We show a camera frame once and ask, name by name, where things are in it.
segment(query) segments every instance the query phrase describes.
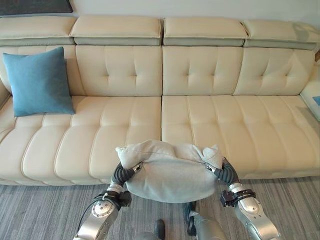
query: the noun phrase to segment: black cable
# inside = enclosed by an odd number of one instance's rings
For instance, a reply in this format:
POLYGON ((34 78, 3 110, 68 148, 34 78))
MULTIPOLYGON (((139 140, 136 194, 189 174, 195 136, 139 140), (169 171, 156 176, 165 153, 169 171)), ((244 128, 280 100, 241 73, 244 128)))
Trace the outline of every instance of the black cable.
POLYGON ((79 230, 80 230, 80 226, 81 226, 81 222, 82 222, 82 220, 84 219, 84 216, 85 216, 85 214, 86 214, 86 212, 88 211, 88 209, 93 205, 93 204, 95 204, 96 202, 98 202, 100 199, 97 199, 97 200, 95 200, 95 201, 93 201, 92 203, 90 203, 90 205, 84 210, 84 212, 83 212, 83 214, 82 214, 82 216, 81 216, 81 218, 80 218, 80 222, 79 222, 79 225, 78 225, 78 229, 77 229, 77 233, 79 232, 79 230))

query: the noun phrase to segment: sofa headrest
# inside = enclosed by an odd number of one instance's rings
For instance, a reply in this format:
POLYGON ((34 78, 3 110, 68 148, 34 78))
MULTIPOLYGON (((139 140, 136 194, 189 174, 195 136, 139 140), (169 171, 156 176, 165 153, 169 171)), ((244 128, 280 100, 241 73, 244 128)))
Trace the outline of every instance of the sofa headrest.
POLYGON ((72 45, 72 16, 0 18, 0 46, 72 45))
POLYGON ((167 17, 164 45, 242 46, 248 35, 238 20, 223 17, 167 17))
POLYGON ((70 33, 78 45, 161 45, 161 21, 145 16, 82 15, 70 33))
POLYGON ((320 42, 319 30, 302 22, 253 19, 243 25, 249 34, 244 47, 312 50, 320 42))

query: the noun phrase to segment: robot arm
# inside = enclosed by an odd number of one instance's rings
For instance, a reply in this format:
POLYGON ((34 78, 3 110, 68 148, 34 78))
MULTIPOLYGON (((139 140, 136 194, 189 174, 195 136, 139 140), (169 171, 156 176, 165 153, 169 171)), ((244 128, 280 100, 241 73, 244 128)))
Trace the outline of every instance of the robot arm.
POLYGON ((119 163, 116 167, 110 186, 94 199, 89 217, 78 229, 73 240, 104 240, 110 227, 117 219, 121 207, 131 203, 130 192, 122 192, 123 186, 142 167, 142 163, 131 169, 124 169, 119 163))
POLYGON ((265 215, 256 194, 240 183, 237 172, 224 157, 222 169, 211 165, 206 168, 213 172, 228 186, 228 191, 221 193, 220 201, 224 207, 235 208, 235 215, 242 222, 253 240, 282 240, 275 225, 265 215))

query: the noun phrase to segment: floor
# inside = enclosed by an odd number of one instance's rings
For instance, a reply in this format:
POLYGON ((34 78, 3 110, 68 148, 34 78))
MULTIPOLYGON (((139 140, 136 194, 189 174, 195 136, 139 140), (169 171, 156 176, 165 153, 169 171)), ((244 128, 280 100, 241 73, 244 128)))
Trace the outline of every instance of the floor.
MULTIPOLYGON (((285 240, 320 240, 320 177, 246 180, 256 192, 264 212, 285 240)), ((91 186, 0 185, 0 240, 72 240, 81 214, 92 198, 106 188, 91 186)), ((231 207, 223 208, 219 192, 198 201, 221 224, 230 240, 248 240, 231 207)), ((134 240, 140 232, 152 232, 163 218, 166 240, 191 240, 184 224, 184 205, 132 197, 122 208, 109 232, 110 240, 134 240)))

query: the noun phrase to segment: sofa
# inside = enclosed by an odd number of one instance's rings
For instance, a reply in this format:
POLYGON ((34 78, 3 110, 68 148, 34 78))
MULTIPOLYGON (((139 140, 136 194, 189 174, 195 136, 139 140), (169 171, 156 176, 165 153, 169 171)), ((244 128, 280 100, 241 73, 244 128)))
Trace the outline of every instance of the sofa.
POLYGON ((220 17, 1 18, 0 184, 108 184, 115 148, 145 140, 217 144, 241 179, 319 175, 317 31, 220 17), (57 46, 75 114, 14 117, 2 53, 57 46))

